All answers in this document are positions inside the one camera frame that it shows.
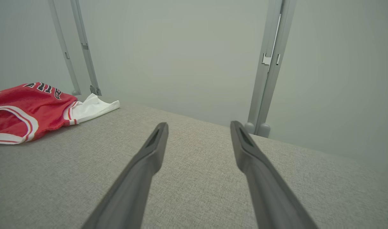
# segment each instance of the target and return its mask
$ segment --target gray wall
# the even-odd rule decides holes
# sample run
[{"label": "gray wall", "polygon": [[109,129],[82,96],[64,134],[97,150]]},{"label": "gray wall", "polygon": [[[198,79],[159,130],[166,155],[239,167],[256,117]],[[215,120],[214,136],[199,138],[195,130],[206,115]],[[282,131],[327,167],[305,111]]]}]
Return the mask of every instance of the gray wall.
[{"label": "gray wall", "polygon": [[80,0],[102,94],[246,123],[268,0]]},{"label": "gray wall", "polygon": [[0,0],[0,90],[37,81],[74,90],[48,1]]},{"label": "gray wall", "polygon": [[297,0],[269,138],[388,169],[388,0]]}]

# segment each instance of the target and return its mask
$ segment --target fabric texture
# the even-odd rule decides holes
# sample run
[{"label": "fabric texture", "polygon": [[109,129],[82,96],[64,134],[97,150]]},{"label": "fabric texture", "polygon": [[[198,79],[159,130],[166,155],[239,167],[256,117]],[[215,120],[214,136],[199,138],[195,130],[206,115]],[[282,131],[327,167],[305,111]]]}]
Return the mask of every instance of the fabric texture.
[{"label": "fabric texture", "polygon": [[0,144],[19,144],[69,126],[64,119],[77,98],[44,83],[22,84],[0,91]]},{"label": "fabric texture", "polygon": [[[38,141],[0,145],[0,228],[80,228],[159,122],[169,138],[142,227],[257,227],[229,128],[122,102]],[[388,228],[388,180],[373,168],[252,138],[319,227]]]}]

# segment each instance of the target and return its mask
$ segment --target clothing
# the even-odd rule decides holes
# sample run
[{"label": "clothing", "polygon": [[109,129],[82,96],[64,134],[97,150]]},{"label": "clothing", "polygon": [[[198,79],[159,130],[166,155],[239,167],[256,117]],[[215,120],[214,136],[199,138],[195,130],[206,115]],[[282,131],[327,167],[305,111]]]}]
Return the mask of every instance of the clothing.
[{"label": "clothing", "polygon": [[0,144],[19,144],[48,131],[78,124],[119,108],[91,94],[84,103],[44,83],[0,91]]}]

